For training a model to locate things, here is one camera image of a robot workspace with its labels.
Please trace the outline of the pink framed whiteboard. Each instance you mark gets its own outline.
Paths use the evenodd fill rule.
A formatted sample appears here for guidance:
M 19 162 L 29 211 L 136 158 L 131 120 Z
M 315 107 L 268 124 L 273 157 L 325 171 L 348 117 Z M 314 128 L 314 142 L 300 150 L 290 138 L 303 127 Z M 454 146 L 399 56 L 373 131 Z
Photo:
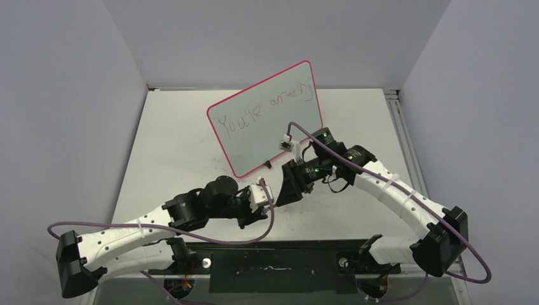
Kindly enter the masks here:
M 283 152 L 291 121 L 312 133 L 323 126 L 311 63 L 299 62 L 211 105 L 206 115 L 235 177 Z

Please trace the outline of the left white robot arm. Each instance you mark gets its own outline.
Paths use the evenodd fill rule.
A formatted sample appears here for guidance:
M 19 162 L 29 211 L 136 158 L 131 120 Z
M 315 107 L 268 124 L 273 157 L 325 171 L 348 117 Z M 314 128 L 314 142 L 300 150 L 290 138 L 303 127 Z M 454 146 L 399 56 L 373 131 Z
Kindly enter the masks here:
M 182 236 L 219 243 L 194 233 L 210 219 L 236 219 L 240 228 L 263 219 L 274 222 L 273 199 L 263 178 L 239 189 L 223 175 L 126 223 L 102 225 L 94 233 L 65 232 L 57 237 L 55 256 L 62 297 L 81 296 L 103 281 L 139 271 L 183 273 L 194 252 Z

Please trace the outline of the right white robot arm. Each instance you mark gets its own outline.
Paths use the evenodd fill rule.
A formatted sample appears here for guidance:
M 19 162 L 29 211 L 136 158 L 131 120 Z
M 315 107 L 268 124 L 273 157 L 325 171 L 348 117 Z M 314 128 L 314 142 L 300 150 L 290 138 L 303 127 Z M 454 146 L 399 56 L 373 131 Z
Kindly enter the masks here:
M 315 158 L 305 161 L 301 145 L 285 134 L 279 148 L 294 154 L 282 165 L 283 182 L 276 205 L 302 200 L 316 181 L 343 179 L 345 186 L 361 189 L 384 204 L 413 231 L 400 238 L 373 236 L 361 248 L 360 265 L 375 272 L 384 264 L 417 264 L 431 276 L 441 277 L 466 249 L 467 215 L 459 207 L 447 209 L 403 183 L 373 153 L 362 146 L 347 148 L 328 128 L 313 134 L 310 145 Z

